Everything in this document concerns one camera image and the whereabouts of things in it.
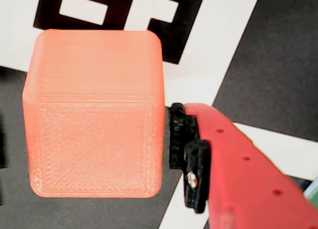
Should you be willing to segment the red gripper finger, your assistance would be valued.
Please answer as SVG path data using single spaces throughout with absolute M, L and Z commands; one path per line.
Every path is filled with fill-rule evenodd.
M 169 167 L 212 229 L 315 229 L 318 211 L 230 119 L 202 103 L 169 108 Z

